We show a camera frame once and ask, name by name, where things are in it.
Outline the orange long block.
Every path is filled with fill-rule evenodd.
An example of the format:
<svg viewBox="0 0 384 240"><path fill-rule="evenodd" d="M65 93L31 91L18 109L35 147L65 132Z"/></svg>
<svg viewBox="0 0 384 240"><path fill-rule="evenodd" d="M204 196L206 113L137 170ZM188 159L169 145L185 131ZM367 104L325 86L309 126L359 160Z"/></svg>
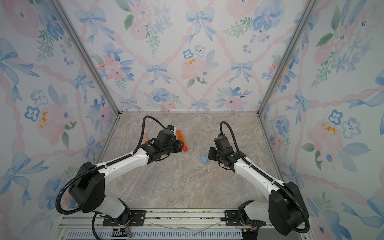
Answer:
<svg viewBox="0 0 384 240"><path fill-rule="evenodd" d="M181 143L182 143L182 147L184 148L184 147L187 147L187 145L186 145L186 143L185 143L185 140L183 139L183 140L180 140L181 141Z"/></svg>

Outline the light blue block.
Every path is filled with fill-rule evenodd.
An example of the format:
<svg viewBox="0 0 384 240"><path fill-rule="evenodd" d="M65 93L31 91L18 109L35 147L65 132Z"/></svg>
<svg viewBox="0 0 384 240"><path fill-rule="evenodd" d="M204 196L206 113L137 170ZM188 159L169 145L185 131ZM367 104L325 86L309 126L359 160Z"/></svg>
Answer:
<svg viewBox="0 0 384 240"><path fill-rule="evenodd" d="M202 160L202 163L203 163L203 164L206 164L206 163L208 162L208 160L207 160L205 154L202 154L202 155L201 155L201 160Z"/></svg>

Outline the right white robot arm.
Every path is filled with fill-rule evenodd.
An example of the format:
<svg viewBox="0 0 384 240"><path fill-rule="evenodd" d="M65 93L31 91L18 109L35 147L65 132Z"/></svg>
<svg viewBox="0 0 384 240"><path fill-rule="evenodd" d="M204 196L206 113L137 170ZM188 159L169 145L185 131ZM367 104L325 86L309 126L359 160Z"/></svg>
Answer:
<svg viewBox="0 0 384 240"><path fill-rule="evenodd" d="M208 159L223 164L225 169L248 180L268 200L267 203L248 200L238 207L236 216L227 217L227 220L244 226L270 223L284 236L293 231L300 234L309 232L309 213L296 184L284 183L272 177L253 164L245 154L234 152L231 147L225 150L211 147Z"/></svg>

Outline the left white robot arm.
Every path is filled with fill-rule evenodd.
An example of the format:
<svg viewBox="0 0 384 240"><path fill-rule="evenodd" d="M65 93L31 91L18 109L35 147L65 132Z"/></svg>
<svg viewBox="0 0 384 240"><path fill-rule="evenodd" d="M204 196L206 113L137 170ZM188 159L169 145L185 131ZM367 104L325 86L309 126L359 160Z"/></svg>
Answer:
<svg viewBox="0 0 384 240"><path fill-rule="evenodd" d="M123 218L129 220L131 210L128 205L122 200L107 196L106 186L129 171L162 161L170 154L182 152L183 147L184 143L180 140L171 140L167 144L160 144L154 140L152 143L142 144L136 153L117 158L117 163L108 161L97 164L94 168L81 167L78 175L87 171L90 173L71 184L69 193L83 213L94 212L106 215L115 221Z"/></svg>

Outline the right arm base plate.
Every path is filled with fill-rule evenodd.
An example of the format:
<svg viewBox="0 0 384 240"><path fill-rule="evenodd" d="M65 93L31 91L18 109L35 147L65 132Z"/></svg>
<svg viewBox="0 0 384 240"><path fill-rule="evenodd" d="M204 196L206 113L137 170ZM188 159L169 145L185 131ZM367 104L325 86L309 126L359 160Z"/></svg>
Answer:
<svg viewBox="0 0 384 240"><path fill-rule="evenodd" d="M225 216L221 218L221 221L224 221L227 227L245 227L251 228L256 227L259 223L261 227L265 227L267 223L259 220L251 220L245 213L241 210L225 210Z"/></svg>

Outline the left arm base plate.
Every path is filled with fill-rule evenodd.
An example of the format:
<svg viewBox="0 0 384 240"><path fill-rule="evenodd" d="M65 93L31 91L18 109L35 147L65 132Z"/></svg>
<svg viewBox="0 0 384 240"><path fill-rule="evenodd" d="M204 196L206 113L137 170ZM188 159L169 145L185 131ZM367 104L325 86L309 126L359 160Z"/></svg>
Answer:
<svg viewBox="0 0 384 240"><path fill-rule="evenodd" d="M103 221L104 227L142 227L144 225L145 210L130 210L124 211L120 217L113 219L109 216L106 216Z"/></svg>

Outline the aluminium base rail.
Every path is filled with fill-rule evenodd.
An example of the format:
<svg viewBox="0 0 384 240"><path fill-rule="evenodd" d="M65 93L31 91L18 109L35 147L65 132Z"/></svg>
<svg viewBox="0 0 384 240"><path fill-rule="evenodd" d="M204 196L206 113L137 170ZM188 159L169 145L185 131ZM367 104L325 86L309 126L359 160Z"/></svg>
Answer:
<svg viewBox="0 0 384 240"><path fill-rule="evenodd" d="M55 240L312 240L311 232L281 235L271 223L244 226L236 209L135 209L119 227L93 213L63 217Z"/></svg>

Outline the aluminium corner post right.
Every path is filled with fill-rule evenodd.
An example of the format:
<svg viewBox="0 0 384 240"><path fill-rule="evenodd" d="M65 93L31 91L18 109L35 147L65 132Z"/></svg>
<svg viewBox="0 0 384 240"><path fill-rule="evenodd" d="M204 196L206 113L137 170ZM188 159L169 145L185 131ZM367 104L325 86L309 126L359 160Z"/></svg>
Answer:
<svg viewBox="0 0 384 240"><path fill-rule="evenodd" d="M289 61L296 50L296 47L298 45L298 41L300 40L301 36L303 35L304 28L307 27L307 24L310 20L310 18L313 15L313 12L316 8L318 1L316 0L310 0L308 1L306 7L304 8L301 17L299 18L299 23L297 24L295 31L292 35L292 39L290 40L289 44L287 45L287 49L285 50L281 64L276 70L276 73L271 81L270 86L267 88L267 92L263 98L263 101L257 111L258 117L260 118L263 112L267 109L268 102L273 95L273 92L275 90L275 87L278 85L280 81L280 77L283 74L283 71L286 66L289 65Z"/></svg>

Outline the aluminium corner post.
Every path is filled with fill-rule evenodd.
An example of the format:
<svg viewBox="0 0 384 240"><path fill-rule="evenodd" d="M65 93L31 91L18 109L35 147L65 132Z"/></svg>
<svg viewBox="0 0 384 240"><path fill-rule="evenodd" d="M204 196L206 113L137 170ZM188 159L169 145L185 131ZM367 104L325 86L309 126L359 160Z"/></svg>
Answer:
<svg viewBox="0 0 384 240"><path fill-rule="evenodd" d="M289 65L289 61L296 50L296 47L298 45L298 41L300 40L301 36L303 35L304 28L307 27L307 24L310 20L310 18L313 15L313 12L316 8L318 1L316 0L310 0L308 1L306 7L304 8L301 17L299 18L299 23L297 24L295 31L292 35L292 39L290 40L289 44L287 45L287 49L285 50L281 64L276 70L276 73L271 81L270 86L267 88L267 92L263 98L263 101L257 111L258 117L260 118L263 112L267 109L268 102L273 95L273 92L275 90L275 87L278 85L280 81L280 77L283 74L283 71L286 66Z"/></svg>
<svg viewBox="0 0 384 240"><path fill-rule="evenodd" d="M73 23L68 17L66 11L64 10L63 5L60 1L48 1L48 4L52 8L53 12L57 15L60 23L62 24L65 31L69 34L71 40L74 42L75 49L79 53L81 59L83 60L85 66L91 73L92 77L96 81L98 87L100 88L102 94L105 96L108 104L112 107L113 112L116 115L120 114L120 111L117 108L115 101L113 100L110 92L107 89L106 84L101 79L96 66L94 65L91 56L87 52L84 44L81 41L79 34L77 33Z"/></svg>

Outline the aluminium corner post left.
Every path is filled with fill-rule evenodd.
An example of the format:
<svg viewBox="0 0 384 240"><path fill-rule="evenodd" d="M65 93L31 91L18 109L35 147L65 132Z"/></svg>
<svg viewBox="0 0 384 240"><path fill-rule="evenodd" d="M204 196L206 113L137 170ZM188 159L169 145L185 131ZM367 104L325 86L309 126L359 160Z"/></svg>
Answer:
<svg viewBox="0 0 384 240"><path fill-rule="evenodd" d="M48 4L52 8L53 12L57 15L60 23L62 24L65 31L69 34L71 40L74 42L75 49L79 53L81 59L83 60L85 66L91 73L92 77L96 81L98 87L100 88L102 94L105 96L108 104L112 107L113 112L116 115L120 114L120 111L117 108L115 101L113 100L110 92L107 89L106 84L101 79L96 66L94 65L91 56L87 52L84 44L81 41L79 34L77 33L73 23L68 17L66 11L64 10L63 5L60 1L48 1Z"/></svg>

